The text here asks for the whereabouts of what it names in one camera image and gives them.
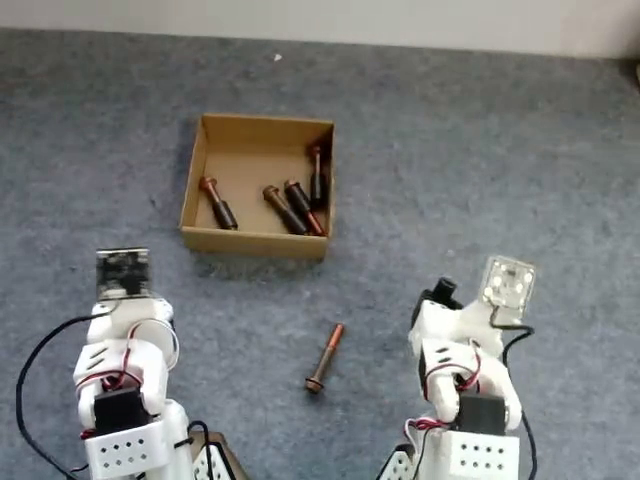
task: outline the white bracket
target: white bracket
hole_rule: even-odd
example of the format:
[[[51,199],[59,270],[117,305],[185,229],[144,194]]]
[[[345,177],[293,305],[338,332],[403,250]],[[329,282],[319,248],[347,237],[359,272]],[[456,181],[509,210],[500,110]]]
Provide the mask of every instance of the white bracket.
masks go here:
[[[208,480],[207,448],[211,452],[213,480],[232,480],[233,477],[227,471],[227,465],[222,458],[223,454],[220,451],[220,447],[211,443],[200,450],[200,454],[193,462],[193,477],[195,480]]]
[[[164,421],[85,440],[93,480],[135,475],[163,467],[172,458]]]

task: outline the red wire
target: red wire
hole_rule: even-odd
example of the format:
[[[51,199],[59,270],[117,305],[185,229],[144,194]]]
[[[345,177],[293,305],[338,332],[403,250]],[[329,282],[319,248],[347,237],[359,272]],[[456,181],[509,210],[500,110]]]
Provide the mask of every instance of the red wire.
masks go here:
[[[93,437],[95,433],[96,431],[93,428],[88,428],[87,430],[82,431],[82,433],[80,434],[80,439],[86,440],[87,438]]]
[[[469,372],[471,374],[471,376],[465,380],[465,382],[462,385],[458,385],[456,387],[456,390],[458,391],[462,391],[462,390],[466,390],[468,389],[471,385],[473,385],[477,379],[478,376],[480,375],[480,367],[482,366],[482,359],[480,358],[480,355],[478,354],[477,351],[475,351],[475,355],[476,355],[476,362],[477,362],[477,367],[475,370],[471,370],[470,368],[465,367],[464,365],[460,365],[458,363],[443,363],[441,365],[438,365],[436,367],[433,367],[431,370],[429,370],[427,372],[427,374],[424,376],[424,383],[422,385],[422,392],[424,395],[424,399],[429,401],[429,390],[428,390],[428,383],[427,380],[429,379],[429,375],[431,375],[432,373],[435,373],[439,370],[442,370],[444,368],[449,368],[449,367],[456,367],[456,368],[461,368],[463,370],[466,370],[467,372]]]
[[[110,375],[126,375],[127,377],[131,378],[134,382],[136,382],[138,385],[142,385],[142,382],[140,381],[140,379],[135,375],[130,374],[129,372],[123,372],[122,370],[106,370],[104,372],[93,373],[83,378],[78,382],[78,384],[76,385],[76,388],[81,387],[82,385],[84,385],[90,380],[95,380],[96,378],[108,377]]]
[[[122,359],[122,372],[116,380],[116,383],[110,388],[110,390],[116,390],[122,386],[124,383],[125,374],[127,373],[127,367],[129,366],[129,355],[131,355],[131,349],[127,347],[127,350],[124,352],[124,358]]]

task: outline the open cardboard box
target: open cardboard box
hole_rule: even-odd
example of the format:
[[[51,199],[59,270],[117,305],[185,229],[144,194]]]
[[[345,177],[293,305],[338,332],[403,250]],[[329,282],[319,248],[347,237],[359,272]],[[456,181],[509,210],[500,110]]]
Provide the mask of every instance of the open cardboard box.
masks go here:
[[[323,258],[334,216],[332,122],[240,115],[203,115],[191,158],[180,230],[187,247],[208,252]],[[293,235],[264,200],[262,190],[275,185],[284,198],[283,184],[292,179],[309,193],[313,163],[309,147],[322,151],[329,199],[316,216],[326,237]],[[214,177],[220,196],[238,222],[238,230],[218,227],[206,195],[198,183]]]

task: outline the copper bolt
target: copper bolt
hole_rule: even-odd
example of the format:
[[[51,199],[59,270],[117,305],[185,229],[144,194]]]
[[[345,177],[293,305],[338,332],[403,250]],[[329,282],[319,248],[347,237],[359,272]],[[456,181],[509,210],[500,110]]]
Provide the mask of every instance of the copper bolt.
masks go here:
[[[327,346],[325,347],[324,352],[322,352],[322,357],[320,357],[316,371],[313,372],[313,375],[307,377],[304,382],[304,387],[310,392],[319,393],[320,390],[324,388],[322,380],[329,369],[329,364],[335,354],[336,348],[338,348],[338,343],[340,343],[340,338],[342,337],[343,332],[344,325],[341,323],[336,324],[331,336],[329,337]]]
[[[311,147],[311,158],[313,160],[313,173],[311,173],[309,183],[309,197],[311,200],[311,209],[319,210],[327,205],[328,199],[328,183],[327,177],[322,173],[322,152],[319,146]]]
[[[262,190],[262,195],[269,205],[273,207],[289,232],[295,235],[307,235],[309,233],[307,225],[298,217],[298,214],[287,205],[287,202],[279,195],[279,191],[280,190],[273,185],[269,185]]]
[[[218,182],[212,177],[201,177],[199,187],[209,197],[211,202],[211,208],[213,209],[213,215],[216,217],[218,224],[225,230],[237,230],[238,222],[233,216],[233,212],[227,202],[220,198],[220,194],[216,189]]]
[[[320,237],[325,236],[326,233],[322,228],[322,225],[320,225],[320,221],[311,211],[311,202],[309,197],[307,197],[307,194],[304,193],[300,183],[295,180],[287,180],[284,182],[284,193],[296,213],[302,215],[307,220],[307,223],[314,235],[318,235]]]
[[[220,198],[220,194],[218,194],[218,190],[216,189],[217,184],[218,181],[215,178],[200,178],[200,190],[206,192],[212,202],[220,203],[222,199]]]

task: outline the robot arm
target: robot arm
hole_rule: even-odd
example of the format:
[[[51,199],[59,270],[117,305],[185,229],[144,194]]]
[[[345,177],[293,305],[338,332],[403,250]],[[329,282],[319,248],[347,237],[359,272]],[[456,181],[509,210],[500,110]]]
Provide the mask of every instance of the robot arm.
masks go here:
[[[98,252],[92,313],[103,315],[91,321],[73,374],[91,478],[235,480],[219,445],[205,441],[193,461],[187,415],[167,398],[179,343],[147,265],[146,249]]]
[[[453,299],[455,284],[441,279],[416,306],[409,333],[426,400],[438,419],[452,422],[459,392],[475,386],[479,393],[504,399],[506,429],[520,424],[522,406],[507,368],[498,360],[504,348],[502,329],[521,325],[535,271],[504,257],[489,259],[478,299],[462,308]]]
[[[534,274],[531,265],[492,257],[478,298],[466,307],[453,298],[450,280],[422,292],[409,343],[437,418],[407,420],[411,445],[396,448],[378,479],[518,478],[519,439],[505,431],[519,426],[522,405],[499,357],[502,331],[528,328],[521,319]],[[421,438],[410,428],[422,431]]]

